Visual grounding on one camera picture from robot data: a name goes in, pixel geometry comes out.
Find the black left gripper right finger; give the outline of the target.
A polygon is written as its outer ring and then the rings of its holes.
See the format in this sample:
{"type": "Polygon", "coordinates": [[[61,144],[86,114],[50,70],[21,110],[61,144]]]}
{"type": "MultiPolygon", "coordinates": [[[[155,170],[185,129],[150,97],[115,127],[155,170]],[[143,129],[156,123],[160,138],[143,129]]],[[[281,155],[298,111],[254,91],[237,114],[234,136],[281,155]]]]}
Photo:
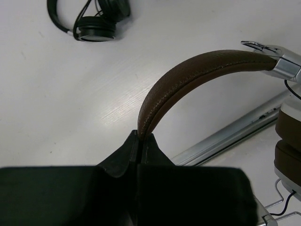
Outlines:
{"type": "Polygon", "coordinates": [[[150,135],[137,168],[140,226],[254,226],[257,204],[238,168],[174,165],[150,135]]]}

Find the brown silver over-ear headphones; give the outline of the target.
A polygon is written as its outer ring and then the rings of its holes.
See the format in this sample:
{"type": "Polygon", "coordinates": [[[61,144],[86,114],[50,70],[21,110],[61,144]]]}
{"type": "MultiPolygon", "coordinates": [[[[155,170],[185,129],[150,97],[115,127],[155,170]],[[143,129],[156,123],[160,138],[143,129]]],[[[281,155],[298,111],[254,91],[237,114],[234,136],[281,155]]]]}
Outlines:
{"type": "MultiPolygon", "coordinates": [[[[301,81],[301,57],[279,46],[265,46],[244,41],[253,52],[218,50],[192,57],[172,68],[151,88],[139,112],[138,137],[144,142],[163,116],[185,95],[211,80],[227,74],[262,71],[283,79],[285,83],[301,81]]],[[[275,147],[275,173],[289,197],[301,196],[301,92],[291,90],[279,109],[276,132],[280,140],[275,147]]],[[[270,213],[254,196],[257,225],[274,226],[297,212],[270,213]]]]}

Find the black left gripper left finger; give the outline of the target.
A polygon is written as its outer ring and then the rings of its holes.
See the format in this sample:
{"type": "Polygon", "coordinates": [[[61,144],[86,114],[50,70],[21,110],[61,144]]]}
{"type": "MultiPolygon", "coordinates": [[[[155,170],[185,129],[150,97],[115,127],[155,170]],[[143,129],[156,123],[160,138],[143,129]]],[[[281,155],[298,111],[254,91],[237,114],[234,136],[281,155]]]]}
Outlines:
{"type": "Polygon", "coordinates": [[[137,148],[132,131],[95,166],[1,168],[1,225],[132,226],[127,170],[137,148]]]}

